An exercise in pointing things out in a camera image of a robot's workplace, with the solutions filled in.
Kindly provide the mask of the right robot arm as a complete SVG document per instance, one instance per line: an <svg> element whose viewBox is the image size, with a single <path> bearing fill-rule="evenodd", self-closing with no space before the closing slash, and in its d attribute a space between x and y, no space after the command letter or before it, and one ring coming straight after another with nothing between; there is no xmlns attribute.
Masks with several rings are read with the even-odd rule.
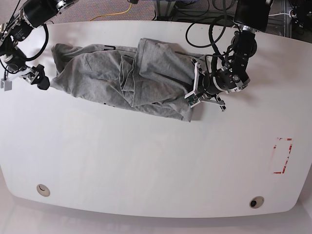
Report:
<svg viewBox="0 0 312 234"><path fill-rule="evenodd" d="M44 52L49 40L46 23L76 2L76 0L28 0L20 10L14 10L8 22L0 25L0 64L4 69L0 87L4 91L12 89L12 80L15 78L22 78L41 90L50 87L50 80L45 75L44 66L39 64L36 67L29 67L26 63L36 60ZM24 41L34 29L41 26L45 32L44 44L34 56L27 57L18 48L18 43Z"/></svg>

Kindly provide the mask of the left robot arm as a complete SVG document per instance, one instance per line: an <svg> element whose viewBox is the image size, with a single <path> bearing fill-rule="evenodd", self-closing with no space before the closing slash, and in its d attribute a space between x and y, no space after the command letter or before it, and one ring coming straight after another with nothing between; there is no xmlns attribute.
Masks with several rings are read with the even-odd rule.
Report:
<svg viewBox="0 0 312 234"><path fill-rule="evenodd" d="M268 24L271 0L240 0L237 3L235 15L227 14L226 2L223 1L223 14L216 17L209 26L208 36L214 53L211 63L206 63L206 70L201 68L199 61L192 59L195 67L193 90L185 95L190 107L195 107L201 102L210 102L220 106L225 111L225 102L220 98L220 93L234 93L245 89L250 78L246 73L249 58L257 50L255 40L256 32L265 32ZM216 43L221 39L213 37L214 26L219 21L233 22L237 27L231 44L221 53Z"/></svg>

